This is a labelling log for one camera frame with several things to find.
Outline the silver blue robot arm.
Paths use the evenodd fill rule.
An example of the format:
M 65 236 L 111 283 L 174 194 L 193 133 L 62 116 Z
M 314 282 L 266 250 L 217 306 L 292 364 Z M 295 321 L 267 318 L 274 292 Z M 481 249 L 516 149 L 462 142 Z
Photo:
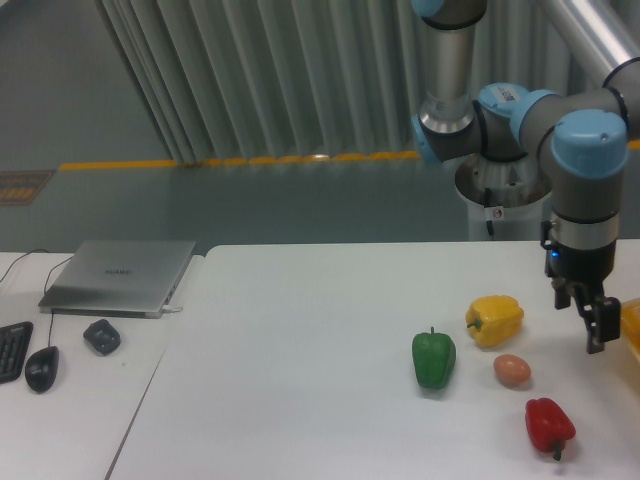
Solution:
M 469 92 L 483 1 L 416 1 L 431 29 L 435 75 L 412 120 L 429 163 L 473 155 L 503 167 L 523 162 L 527 188 L 551 197 L 541 225 L 545 273 L 559 309 L 575 306 L 589 353 L 619 337 L 621 305 L 603 283 L 614 266 L 628 144 L 639 136 L 639 46 L 606 1 L 543 1 L 551 21 L 595 84 L 563 96 L 498 83 Z

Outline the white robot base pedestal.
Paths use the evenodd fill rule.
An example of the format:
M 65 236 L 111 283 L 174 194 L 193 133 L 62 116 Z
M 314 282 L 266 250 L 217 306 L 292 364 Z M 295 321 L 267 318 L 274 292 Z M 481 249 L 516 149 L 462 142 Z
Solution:
M 540 237 L 551 186 L 532 157 L 497 162 L 470 155 L 456 170 L 455 187 L 466 205 L 471 241 Z

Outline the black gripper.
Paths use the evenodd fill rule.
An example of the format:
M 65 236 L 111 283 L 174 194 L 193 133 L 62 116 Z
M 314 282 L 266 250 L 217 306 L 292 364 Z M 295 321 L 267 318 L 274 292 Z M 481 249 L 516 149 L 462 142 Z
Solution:
M 617 226 L 616 219 L 587 224 L 551 219 L 541 224 L 544 271 L 554 290 L 554 308 L 569 308 L 574 299 L 587 330 L 588 354 L 603 352 L 607 342 L 620 338 L 621 303 L 604 294 L 604 281 L 614 268 Z

